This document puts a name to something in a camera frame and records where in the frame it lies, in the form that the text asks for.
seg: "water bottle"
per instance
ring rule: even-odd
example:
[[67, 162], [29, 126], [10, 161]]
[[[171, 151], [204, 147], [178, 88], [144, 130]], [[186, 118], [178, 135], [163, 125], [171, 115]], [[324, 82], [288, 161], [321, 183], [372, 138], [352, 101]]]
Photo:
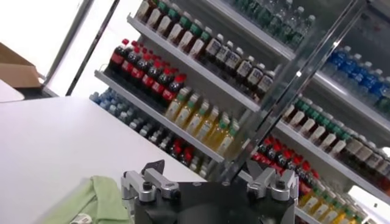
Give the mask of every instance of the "water bottle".
[[360, 90], [359, 84], [366, 76], [369, 75], [371, 66], [372, 63], [369, 61], [366, 61], [364, 64], [357, 66], [355, 70], [349, 74], [345, 87], [352, 93], [357, 93]]
[[356, 66], [358, 66], [360, 59], [360, 54], [355, 54], [353, 57], [349, 57], [340, 66], [340, 69], [335, 72], [333, 79], [340, 84], [345, 83], [348, 80], [348, 75], [355, 70]]
[[345, 46], [338, 51], [334, 51], [329, 58], [324, 67], [322, 67], [322, 72], [329, 77], [333, 77], [335, 72], [340, 68], [344, 61], [348, 58], [349, 52], [351, 51], [350, 46]]
[[281, 4], [274, 17], [272, 17], [271, 22], [269, 22], [266, 30], [272, 36], [276, 35], [281, 29], [282, 25], [291, 11], [293, 0], [286, 0], [284, 4]]
[[300, 6], [294, 11], [294, 13], [287, 17], [282, 25], [282, 28], [277, 33], [277, 38], [281, 42], [288, 43], [292, 39], [298, 23], [302, 20], [302, 14], [304, 11], [305, 9]]
[[381, 69], [371, 70], [361, 83], [359, 83], [358, 96], [363, 102], [368, 102], [369, 90], [380, 81], [382, 73], [383, 71]]

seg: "white bottle cap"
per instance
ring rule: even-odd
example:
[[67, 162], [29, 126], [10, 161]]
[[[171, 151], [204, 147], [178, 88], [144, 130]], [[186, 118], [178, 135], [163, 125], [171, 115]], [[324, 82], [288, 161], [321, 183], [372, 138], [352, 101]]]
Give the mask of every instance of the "white bottle cap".
[[305, 11], [305, 8], [303, 8], [302, 6], [298, 7], [298, 12], [303, 13], [304, 11]]

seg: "green cloth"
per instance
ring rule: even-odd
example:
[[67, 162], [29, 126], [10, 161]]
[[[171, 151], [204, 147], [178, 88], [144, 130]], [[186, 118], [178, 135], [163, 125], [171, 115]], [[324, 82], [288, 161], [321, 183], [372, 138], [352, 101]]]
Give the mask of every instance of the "green cloth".
[[80, 213], [89, 215], [93, 224], [130, 223], [116, 182], [107, 177], [92, 177], [43, 223], [69, 224]]

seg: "cardboard box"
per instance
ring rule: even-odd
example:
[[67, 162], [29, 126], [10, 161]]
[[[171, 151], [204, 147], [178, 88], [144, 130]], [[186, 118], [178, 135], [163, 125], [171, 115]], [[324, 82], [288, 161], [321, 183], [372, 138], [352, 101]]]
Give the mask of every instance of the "cardboard box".
[[0, 43], [0, 79], [14, 88], [40, 87], [35, 66]]

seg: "table surface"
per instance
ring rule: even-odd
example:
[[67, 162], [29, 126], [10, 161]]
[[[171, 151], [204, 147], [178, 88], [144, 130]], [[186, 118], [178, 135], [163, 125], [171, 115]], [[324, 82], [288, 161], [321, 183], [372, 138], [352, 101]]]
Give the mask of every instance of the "table surface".
[[88, 99], [4, 103], [0, 114], [0, 223], [38, 223], [87, 178], [119, 183], [160, 159], [172, 181], [205, 181]]
[[0, 103], [24, 100], [23, 94], [0, 79]]

